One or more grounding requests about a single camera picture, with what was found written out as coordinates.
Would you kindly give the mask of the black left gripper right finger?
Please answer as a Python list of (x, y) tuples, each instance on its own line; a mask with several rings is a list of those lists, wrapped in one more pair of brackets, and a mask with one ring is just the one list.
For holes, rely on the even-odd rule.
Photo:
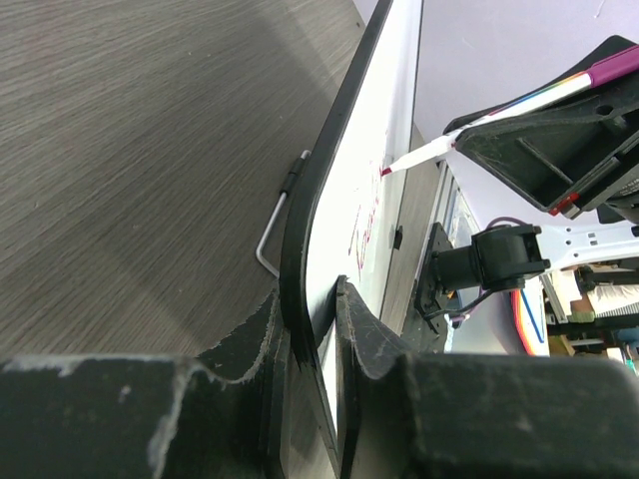
[(634, 478), (638, 381), (602, 358), (420, 352), (335, 291), (342, 478)]

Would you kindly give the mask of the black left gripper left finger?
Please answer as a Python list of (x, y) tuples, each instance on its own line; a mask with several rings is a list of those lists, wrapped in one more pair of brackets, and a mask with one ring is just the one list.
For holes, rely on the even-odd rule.
[(5, 478), (283, 478), (290, 337), (280, 299), (198, 356), (1, 363)]

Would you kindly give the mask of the white marker purple cap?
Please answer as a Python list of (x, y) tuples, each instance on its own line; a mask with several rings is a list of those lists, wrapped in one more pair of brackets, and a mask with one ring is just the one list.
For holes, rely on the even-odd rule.
[(596, 62), (584, 71), (534, 91), (519, 100), (515, 100), (504, 107), (500, 107), (447, 134), (439, 136), (394, 161), (381, 171), (380, 176), (383, 178), (392, 173), (405, 171), (444, 155), (455, 148), (457, 138), (466, 130), (540, 111), (584, 91), (597, 88), (634, 73), (637, 70), (638, 46), (634, 45)]

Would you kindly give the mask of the white whiteboard black frame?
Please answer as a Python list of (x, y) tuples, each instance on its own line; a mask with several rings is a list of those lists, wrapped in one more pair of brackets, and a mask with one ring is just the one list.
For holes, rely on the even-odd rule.
[(380, 1), (297, 182), (280, 265), (284, 323), (332, 468), (340, 465), (336, 284), (380, 312), (410, 148), (423, 5)]

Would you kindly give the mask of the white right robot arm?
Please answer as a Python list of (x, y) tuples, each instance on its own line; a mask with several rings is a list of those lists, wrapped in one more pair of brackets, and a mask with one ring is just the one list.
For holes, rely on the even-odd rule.
[(526, 280), (580, 262), (638, 253), (638, 75), (576, 94), (520, 117), (478, 126), (479, 110), (452, 120), (458, 152), (537, 210), (574, 220), (594, 211), (595, 227), (488, 227), (468, 246), (440, 248), (435, 227), (419, 271), (414, 307), (443, 316), (443, 296), (479, 286), (520, 289)]

